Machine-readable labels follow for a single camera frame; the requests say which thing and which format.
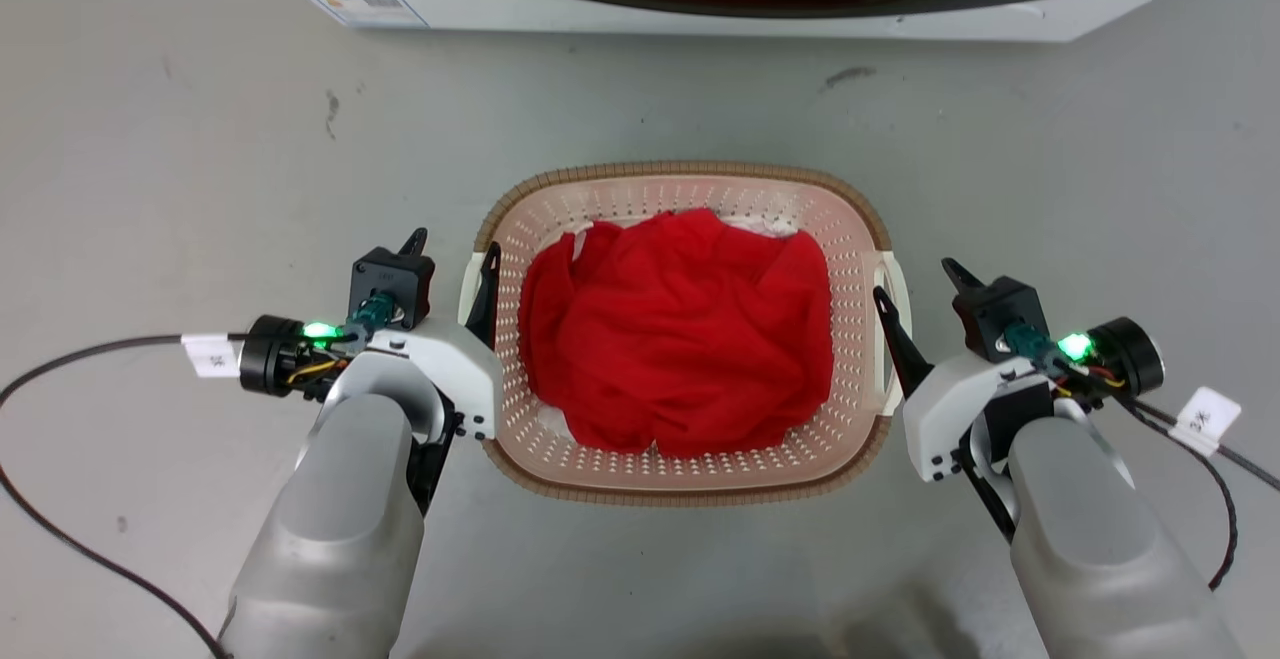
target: dark floor stain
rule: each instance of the dark floor stain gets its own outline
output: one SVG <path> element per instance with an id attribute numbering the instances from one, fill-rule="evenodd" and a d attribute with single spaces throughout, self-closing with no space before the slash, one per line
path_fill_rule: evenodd
<path id="1" fill-rule="evenodd" d="M 876 75 L 876 67 L 850 67 L 846 70 L 837 70 L 836 74 L 828 75 L 822 82 L 818 93 L 826 93 L 826 91 L 835 90 L 836 86 L 841 86 L 846 81 L 858 81 L 864 75 Z"/>
<path id="2" fill-rule="evenodd" d="M 338 118 L 338 97 L 333 93 L 333 90 L 325 90 L 325 97 L 329 97 L 329 116 L 325 116 L 324 131 L 328 132 L 329 139 L 338 141 L 337 136 L 333 134 L 333 120 Z"/>

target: crumpled red fabric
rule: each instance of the crumpled red fabric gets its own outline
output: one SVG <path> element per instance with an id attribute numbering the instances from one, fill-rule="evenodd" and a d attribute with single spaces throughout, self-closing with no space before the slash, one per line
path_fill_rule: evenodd
<path id="1" fill-rule="evenodd" d="M 596 221 L 529 267 L 520 354 L 580 444 L 663 454 L 776 447 L 831 393 L 831 284 L 817 241 L 708 209 Z"/>

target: green led light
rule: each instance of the green led light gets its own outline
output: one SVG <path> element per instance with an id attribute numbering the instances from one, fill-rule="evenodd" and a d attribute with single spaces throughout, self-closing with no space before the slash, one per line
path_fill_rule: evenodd
<path id="1" fill-rule="evenodd" d="M 330 339 L 330 337 L 342 337 L 342 330 L 333 325 L 326 325 L 325 322 L 308 322 L 307 326 L 302 328 L 302 337 L 311 337 L 311 339 Z"/>
<path id="2" fill-rule="evenodd" d="M 1057 348 L 1073 360 L 1073 362 L 1079 362 L 1079 360 L 1088 357 L 1089 352 L 1093 351 L 1093 340 L 1087 334 L 1073 334 L 1062 337 L 1062 340 L 1057 343 Z"/>

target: laundry basket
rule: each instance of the laundry basket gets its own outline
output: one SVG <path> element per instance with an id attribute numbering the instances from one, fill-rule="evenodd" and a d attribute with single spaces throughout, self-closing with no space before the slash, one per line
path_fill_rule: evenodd
<path id="1" fill-rule="evenodd" d="M 520 360 L 521 285 L 540 250 L 564 232 L 603 220 L 630 225 L 658 212 L 708 207 L 718 216 L 764 218 L 813 234 L 831 276 L 835 371 L 831 398 L 782 445 L 700 458 L 591 449 L 539 418 Z M 604 504 L 705 507 L 799 499 L 844 486 L 876 457 L 902 394 L 872 302 L 886 287 L 910 331 L 902 274 L 883 223 L 844 180 L 801 168 L 745 163 L 626 163 L 541 173 L 508 191 L 489 212 L 463 282 L 470 308 L 483 253 L 502 248 L 494 349 L 503 403 L 489 457 L 538 494 Z"/>

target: basket handle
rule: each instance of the basket handle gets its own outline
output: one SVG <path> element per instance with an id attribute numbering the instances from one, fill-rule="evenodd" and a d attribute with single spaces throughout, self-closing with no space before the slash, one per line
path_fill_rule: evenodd
<path id="1" fill-rule="evenodd" d="M 897 264 L 893 252 L 881 252 L 881 266 L 876 267 L 876 285 L 883 287 L 888 292 L 895 307 L 897 307 L 902 331 L 910 337 L 911 299 L 908 296 L 906 278 L 902 276 L 902 267 Z M 879 320 L 874 319 L 874 315 L 872 321 L 876 322 L 876 369 L 873 376 L 876 377 L 877 389 L 884 393 L 884 408 L 881 409 L 881 416 L 892 417 L 899 404 L 902 403 L 902 383 L 897 380 L 897 370 L 892 362 L 887 362 L 888 367 L 886 372 L 884 357 L 888 352 L 888 345 L 884 343 L 884 328 L 881 326 Z"/>

